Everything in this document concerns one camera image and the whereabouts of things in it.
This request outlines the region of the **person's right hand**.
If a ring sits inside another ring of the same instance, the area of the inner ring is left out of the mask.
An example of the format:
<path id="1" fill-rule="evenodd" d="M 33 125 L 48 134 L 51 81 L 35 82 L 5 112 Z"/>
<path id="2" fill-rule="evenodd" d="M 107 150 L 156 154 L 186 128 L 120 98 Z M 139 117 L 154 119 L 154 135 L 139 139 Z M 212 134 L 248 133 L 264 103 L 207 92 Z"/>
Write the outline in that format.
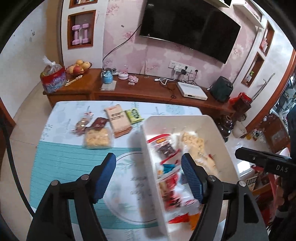
<path id="1" fill-rule="evenodd" d="M 285 203 L 285 199 L 283 197 L 284 195 L 284 189 L 281 187 L 281 178 L 278 177 L 275 180 L 276 185 L 276 191 L 275 191 L 275 197 L 274 197 L 274 206 L 275 208 L 278 208 L 282 206 Z"/>

